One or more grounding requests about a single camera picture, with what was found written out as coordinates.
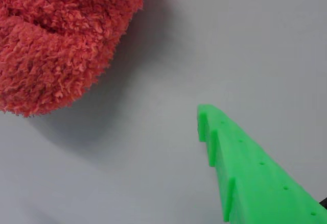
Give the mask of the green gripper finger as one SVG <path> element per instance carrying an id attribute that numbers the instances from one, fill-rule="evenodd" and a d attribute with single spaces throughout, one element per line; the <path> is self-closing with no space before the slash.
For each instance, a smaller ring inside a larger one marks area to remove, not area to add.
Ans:
<path id="1" fill-rule="evenodd" d="M 197 123 L 224 222 L 326 223 L 326 209 L 220 109 L 199 105 Z"/>

